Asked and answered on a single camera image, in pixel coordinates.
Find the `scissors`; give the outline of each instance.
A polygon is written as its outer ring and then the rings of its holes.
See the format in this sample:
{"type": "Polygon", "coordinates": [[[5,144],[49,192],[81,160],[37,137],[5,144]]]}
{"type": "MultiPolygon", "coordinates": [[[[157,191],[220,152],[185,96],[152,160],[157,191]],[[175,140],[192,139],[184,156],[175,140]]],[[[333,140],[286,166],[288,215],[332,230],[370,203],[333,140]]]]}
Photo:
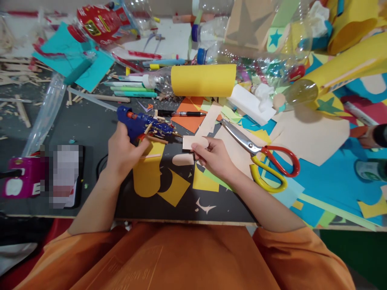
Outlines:
{"type": "Polygon", "coordinates": [[[248,152],[251,154],[251,160],[257,165],[255,166],[254,164],[250,164],[250,171],[253,176],[254,181],[261,186],[264,190],[271,192],[271,193],[279,193],[281,191],[284,191],[287,187],[287,181],[286,179],[279,174],[277,171],[274,169],[270,168],[266,164],[262,163],[258,158],[257,154],[258,153],[263,153],[266,155],[271,162],[275,164],[275,166],[278,168],[278,170],[284,174],[287,177],[296,177],[300,173],[300,162],[298,161],[296,155],[290,151],[289,149],[286,149],[284,147],[280,146],[257,146],[254,144],[253,141],[251,141],[249,138],[247,138],[246,135],[244,135],[241,131],[239,131],[237,128],[235,128],[229,121],[222,119],[221,121],[222,125],[226,128],[226,130],[234,137],[236,141],[239,142],[239,144],[242,145],[244,149],[246,149],[248,152]],[[273,154],[270,152],[270,150],[277,150],[277,151],[282,151],[286,153],[287,155],[290,156],[292,162],[293,162],[293,172],[288,173],[282,165],[275,159],[273,154]],[[259,174],[258,167],[263,168],[264,170],[270,172],[273,174],[275,177],[277,177],[281,181],[281,185],[277,188],[272,187],[268,185],[262,178],[261,175],[259,174]]]}

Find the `blue bottle cap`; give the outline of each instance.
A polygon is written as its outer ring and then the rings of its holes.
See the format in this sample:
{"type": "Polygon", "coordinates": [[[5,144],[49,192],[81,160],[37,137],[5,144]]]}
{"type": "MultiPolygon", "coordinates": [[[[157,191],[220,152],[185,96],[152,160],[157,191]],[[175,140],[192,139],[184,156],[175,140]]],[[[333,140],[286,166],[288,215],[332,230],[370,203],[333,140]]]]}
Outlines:
{"type": "Polygon", "coordinates": [[[192,38],[192,41],[194,42],[198,41],[198,30],[199,30],[199,25],[197,24],[192,25],[191,38],[192,38]]]}
{"type": "Polygon", "coordinates": [[[206,54],[207,51],[204,48],[198,49],[198,56],[196,57],[198,64],[204,64],[206,62],[206,54]]]}

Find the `hand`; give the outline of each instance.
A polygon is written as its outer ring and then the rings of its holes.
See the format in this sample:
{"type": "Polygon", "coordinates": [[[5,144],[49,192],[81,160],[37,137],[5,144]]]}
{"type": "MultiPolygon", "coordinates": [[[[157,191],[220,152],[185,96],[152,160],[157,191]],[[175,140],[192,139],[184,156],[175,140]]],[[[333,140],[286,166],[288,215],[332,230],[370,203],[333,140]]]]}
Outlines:
{"type": "Polygon", "coordinates": [[[208,147],[204,148],[200,144],[192,144],[195,153],[195,160],[205,166],[211,173],[223,181],[228,181],[236,172],[237,167],[231,161],[225,144],[220,139],[204,137],[208,140],[208,147]]]}
{"type": "Polygon", "coordinates": [[[149,144],[149,140],[144,138],[140,145],[134,146],[130,143],[128,129],[123,123],[118,122],[117,129],[108,142],[109,156],[105,170],[118,182],[123,182],[149,144]]]}

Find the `orange shirt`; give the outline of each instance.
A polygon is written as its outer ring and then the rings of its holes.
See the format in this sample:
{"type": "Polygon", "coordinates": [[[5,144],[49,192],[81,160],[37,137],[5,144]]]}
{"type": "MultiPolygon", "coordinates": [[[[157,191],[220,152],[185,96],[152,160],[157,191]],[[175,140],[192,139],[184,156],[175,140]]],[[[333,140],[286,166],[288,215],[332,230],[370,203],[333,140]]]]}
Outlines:
{"type": "Polygon", "coordinates": [[[16,289],[355,289],[340,258],[309,228],[138,223],[70,236],[45,247],[16,289]]]}

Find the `green floor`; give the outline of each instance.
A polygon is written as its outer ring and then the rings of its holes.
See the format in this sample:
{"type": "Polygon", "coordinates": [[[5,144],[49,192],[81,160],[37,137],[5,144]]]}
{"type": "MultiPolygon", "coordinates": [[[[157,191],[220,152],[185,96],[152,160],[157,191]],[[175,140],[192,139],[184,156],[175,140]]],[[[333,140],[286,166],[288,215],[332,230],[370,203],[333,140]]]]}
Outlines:
{"type": "Polygon", "coordinates": [[[387,290],[387,233],[321,230],[320,237],[347,265],[387,290]]]}

